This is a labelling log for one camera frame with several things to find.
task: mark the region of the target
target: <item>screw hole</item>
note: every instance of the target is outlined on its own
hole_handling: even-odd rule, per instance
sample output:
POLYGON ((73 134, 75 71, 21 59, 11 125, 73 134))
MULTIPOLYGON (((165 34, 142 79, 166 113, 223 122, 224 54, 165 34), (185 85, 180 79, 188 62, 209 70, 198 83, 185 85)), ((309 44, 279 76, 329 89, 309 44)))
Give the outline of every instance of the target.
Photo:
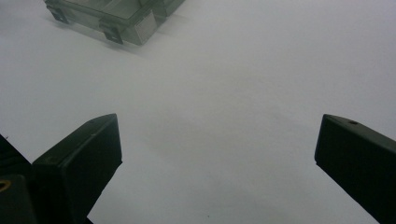
POLYGON ((0 192, 6 190, 11 186, 11 181, 9 180, 0 180, 0 192))

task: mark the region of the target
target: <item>clear plastic box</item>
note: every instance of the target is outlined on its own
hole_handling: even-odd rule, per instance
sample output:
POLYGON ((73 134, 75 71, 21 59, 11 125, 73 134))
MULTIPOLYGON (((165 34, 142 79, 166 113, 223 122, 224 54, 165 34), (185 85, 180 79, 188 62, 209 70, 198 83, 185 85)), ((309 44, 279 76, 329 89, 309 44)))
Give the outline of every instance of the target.
POLYGON ((184 0, 47 0, 57 21, 74 21, 108 40, 143 45, 184 0))

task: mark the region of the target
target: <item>transparent container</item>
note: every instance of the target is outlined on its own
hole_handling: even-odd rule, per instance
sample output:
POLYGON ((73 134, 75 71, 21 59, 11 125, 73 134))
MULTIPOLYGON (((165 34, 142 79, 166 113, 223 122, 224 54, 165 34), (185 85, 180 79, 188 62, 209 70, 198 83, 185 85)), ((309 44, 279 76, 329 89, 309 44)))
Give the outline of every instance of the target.
POLYGON ((74 21, 108 40, 143 45, 184 0, 48 0, 57 21, 74 21))

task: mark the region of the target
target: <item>white table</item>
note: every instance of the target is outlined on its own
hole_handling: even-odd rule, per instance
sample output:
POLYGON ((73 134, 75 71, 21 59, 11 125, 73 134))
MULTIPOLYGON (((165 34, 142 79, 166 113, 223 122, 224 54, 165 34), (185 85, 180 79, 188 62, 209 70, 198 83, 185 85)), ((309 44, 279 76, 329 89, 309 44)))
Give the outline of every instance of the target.
POLYGON ((95 224, 374 224, 314 151, 324 113, 396 138, 395 11, 187 0, 138 48, 0 0, 0 133, 33 161, 117 113, 124 164, 95 224))

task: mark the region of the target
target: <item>white surface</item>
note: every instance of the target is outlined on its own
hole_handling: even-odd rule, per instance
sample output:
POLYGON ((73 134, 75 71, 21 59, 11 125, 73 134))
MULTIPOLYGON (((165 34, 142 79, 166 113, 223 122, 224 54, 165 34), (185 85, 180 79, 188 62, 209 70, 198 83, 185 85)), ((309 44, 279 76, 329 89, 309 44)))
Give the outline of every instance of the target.
POLYGON ((324 113, 396 138, 395 11, 187 0, 135 48, 0 0, 0 133, 33 161, 117 113, 124 164, 95 224, 374 224, 314 151, 324 113))

